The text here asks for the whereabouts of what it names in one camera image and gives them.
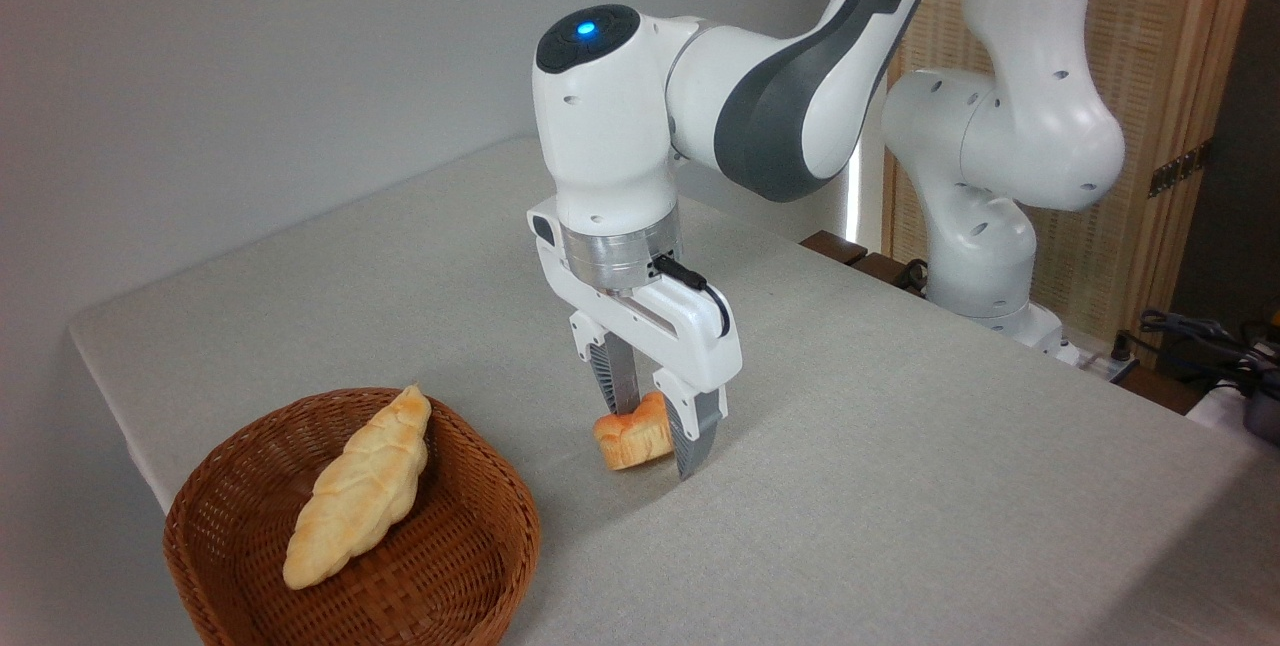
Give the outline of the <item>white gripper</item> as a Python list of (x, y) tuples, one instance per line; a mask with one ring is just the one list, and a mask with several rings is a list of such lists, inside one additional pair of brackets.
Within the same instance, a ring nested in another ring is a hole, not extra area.
[(736, 327), (723, 336), (714, 301), (667, 274), (628, 295), (609, 295), (579, 280), (567, 266), (554, 198), (529, 209), (527, 223), (547, 281), (580, 310), (570, 317), (573, 342), (609, 412), (631, 414), (643, 399), (634, 347), (663, 367), (654, 382), (664, 400), (678, 477), (690, 478), (728, 414), (726, 386), (742, 367)]

